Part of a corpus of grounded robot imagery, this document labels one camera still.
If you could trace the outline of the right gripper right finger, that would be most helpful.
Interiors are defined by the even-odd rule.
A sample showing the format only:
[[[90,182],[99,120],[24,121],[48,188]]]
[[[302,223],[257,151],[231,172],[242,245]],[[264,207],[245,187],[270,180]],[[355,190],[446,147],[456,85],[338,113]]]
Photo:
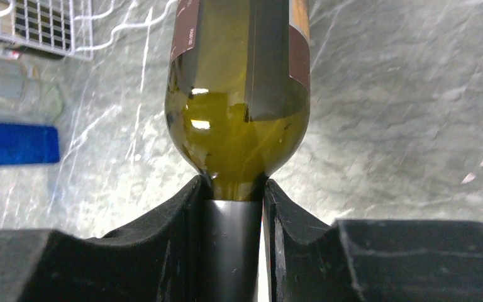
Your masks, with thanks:
[[[271,301],[483,301],[483,223],[327,225],[273,180],[264,191]]]

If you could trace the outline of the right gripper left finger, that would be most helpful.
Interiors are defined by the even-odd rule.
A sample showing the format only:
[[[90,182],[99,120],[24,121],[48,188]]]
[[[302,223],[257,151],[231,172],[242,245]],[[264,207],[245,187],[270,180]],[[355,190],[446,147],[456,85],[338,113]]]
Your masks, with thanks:
[[[101,238],[0,230],[0,301],[194,301],[200,177]]]

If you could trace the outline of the dark bottle silver cap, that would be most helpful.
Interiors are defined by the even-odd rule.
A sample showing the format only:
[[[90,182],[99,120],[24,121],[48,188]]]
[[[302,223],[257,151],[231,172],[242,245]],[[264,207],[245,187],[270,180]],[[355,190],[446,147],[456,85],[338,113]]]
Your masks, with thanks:
[[[165,97],[174,145],[207,190],[198,301],[253,301],[264,187],[310,114],[307,1],[179,1]]]

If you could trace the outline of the blue vodka bottle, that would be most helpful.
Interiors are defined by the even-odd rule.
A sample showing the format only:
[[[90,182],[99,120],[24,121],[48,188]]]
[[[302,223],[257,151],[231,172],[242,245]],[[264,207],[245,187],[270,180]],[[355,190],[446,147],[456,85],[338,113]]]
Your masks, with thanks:
[[[0,165],[59,161],[59,137],[54,126],[0,123]]]

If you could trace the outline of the thin clear bottle rack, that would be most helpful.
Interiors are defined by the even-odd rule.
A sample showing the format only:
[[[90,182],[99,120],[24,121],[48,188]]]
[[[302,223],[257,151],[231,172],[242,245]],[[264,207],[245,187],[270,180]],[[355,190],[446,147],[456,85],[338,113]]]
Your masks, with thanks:
[[[0,122],[52,125],[63,114],[65,96],[56,82],[37,70],[0,59]]]

